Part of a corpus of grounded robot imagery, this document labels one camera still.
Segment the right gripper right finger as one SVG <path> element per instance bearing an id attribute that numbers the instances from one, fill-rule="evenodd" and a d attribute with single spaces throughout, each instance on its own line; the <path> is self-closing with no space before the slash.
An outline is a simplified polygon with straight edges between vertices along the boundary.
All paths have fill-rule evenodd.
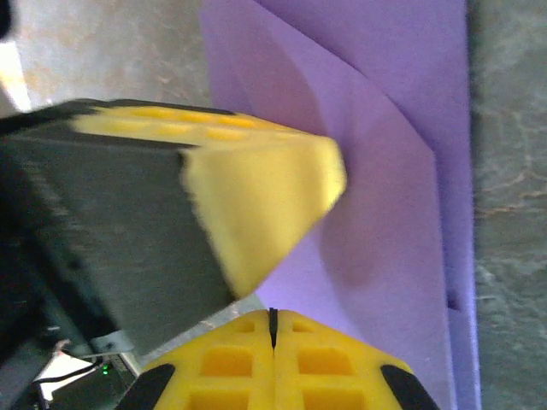
<path id="1" fill-rule="evenodd" d="M 437 409 L 402 360 L 288 310 L 273 310 L 276 409 Z"/>

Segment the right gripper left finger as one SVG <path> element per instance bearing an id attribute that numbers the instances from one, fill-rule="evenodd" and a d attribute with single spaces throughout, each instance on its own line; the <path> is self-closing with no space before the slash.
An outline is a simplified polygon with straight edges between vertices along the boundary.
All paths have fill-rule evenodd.
<path id="1" fill-rule="evenodd" d="M 149 363 L 123 409 L 272 409 L 269 312 L 255 310 Z"/>

